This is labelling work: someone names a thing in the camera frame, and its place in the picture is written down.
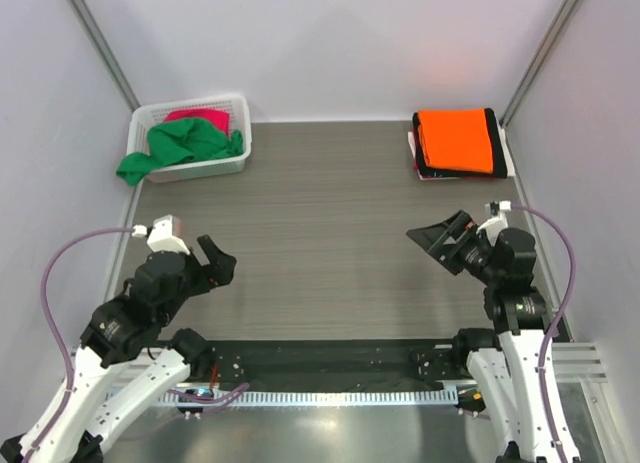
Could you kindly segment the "orange t shirt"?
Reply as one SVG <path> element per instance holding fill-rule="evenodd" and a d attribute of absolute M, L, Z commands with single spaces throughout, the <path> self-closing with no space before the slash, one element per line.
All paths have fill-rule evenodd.
<path fill-rule="evenodd" d="M 428 167 L 493 172 L 493 144 L 484 109 L 420 110 L 417 121 L 419 145 Z"/>

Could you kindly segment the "white plastic basket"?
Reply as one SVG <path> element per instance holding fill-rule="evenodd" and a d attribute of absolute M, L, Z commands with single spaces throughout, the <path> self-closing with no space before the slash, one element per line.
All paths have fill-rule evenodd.
<path fill-rule="evenodd" d="M 242 134 L 242 153 L 225 159 L 185 163 L 161 168 L 151 172 L 146 179 L 155 184 L 195 178 L 213 177 L 238 173 L 252 153 L 252 128 L 247 99 L 239 93 L 226 93 L 204 98 L 178 100 L 144 105 L 131 116 L 126 153 L 147 152 L 147 134 L 174 110 L 213 109 L 226 112 L 230 117 L 230 130 Z"/>

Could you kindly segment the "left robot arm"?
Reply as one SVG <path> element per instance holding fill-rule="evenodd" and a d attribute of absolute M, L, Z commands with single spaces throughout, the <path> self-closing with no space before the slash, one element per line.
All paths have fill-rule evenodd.
<path fill-rule="evenodd" d="M 119 294 L 93 312 L 76 354 L 66 358 L 63 383 L 39 421 L 3 442 L 6 461 L 99 462 L 108 444 L 161 394 L 186 379 L 200 382 L 211 374 L 212 343 L 181 329 L 113 403 L 105 400 L 118 377 L 156 343 L 188 299 L 232 282 L 236 258 L 207 235 L 197 242 L 207 263 L 188 248 L 163 243 L 125 280 Z"/>

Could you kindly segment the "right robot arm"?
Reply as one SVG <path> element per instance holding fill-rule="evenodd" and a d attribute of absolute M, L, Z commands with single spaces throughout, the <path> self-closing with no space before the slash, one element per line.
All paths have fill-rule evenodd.
<path fill-rule="evenodd" d="M 560 320 L 551 316 L 534 286 L 536 240 L 507 220 L 511 203 L 489 206 L 476 223 L 464 211 L 407 237 L 453 275 L 463 271 L 483 290 L 492 326 L 458 331 L 449 360 L 453 371 L 472 378 L 502 452 L 499 462 L 579 462 L 562 407 L 551 343 Z"/>

